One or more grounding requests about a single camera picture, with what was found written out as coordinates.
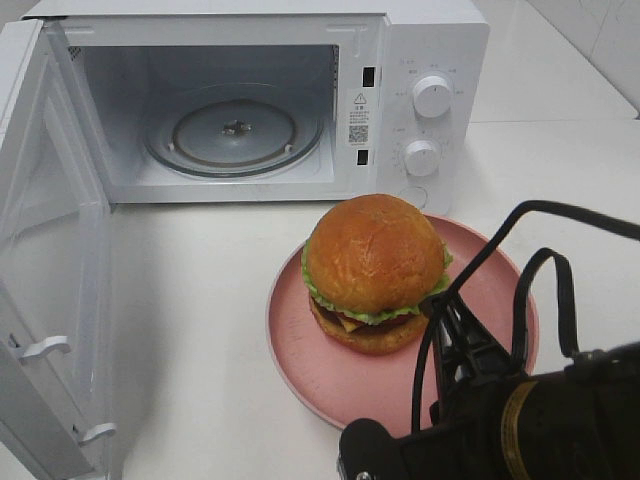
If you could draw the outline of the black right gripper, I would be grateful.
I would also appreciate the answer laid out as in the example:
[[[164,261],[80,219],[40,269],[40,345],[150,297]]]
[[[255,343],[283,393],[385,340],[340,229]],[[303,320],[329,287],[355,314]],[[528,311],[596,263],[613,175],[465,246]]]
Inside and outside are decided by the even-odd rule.
[[[442,310],[434,343],[438,380],[465,380],[439,399],[433,426],[395,438],[379,422],[361,418],[339,439],[342,479],[518,479],[520,447],[510,354],[459,294],[431,298]],[[488,380],[486,382],[467,380]]]

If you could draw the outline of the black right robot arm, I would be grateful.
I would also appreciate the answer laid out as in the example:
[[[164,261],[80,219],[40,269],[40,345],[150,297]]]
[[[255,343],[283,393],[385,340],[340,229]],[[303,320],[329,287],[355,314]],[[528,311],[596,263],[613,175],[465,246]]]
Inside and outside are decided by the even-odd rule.
[[[561,371],[530,376],[460,297],[435,299],[432,425],[395,438],[359,419],[339,441],[345,479],[635,479],[639,348],[583,352],[575,304],[558,302]]]

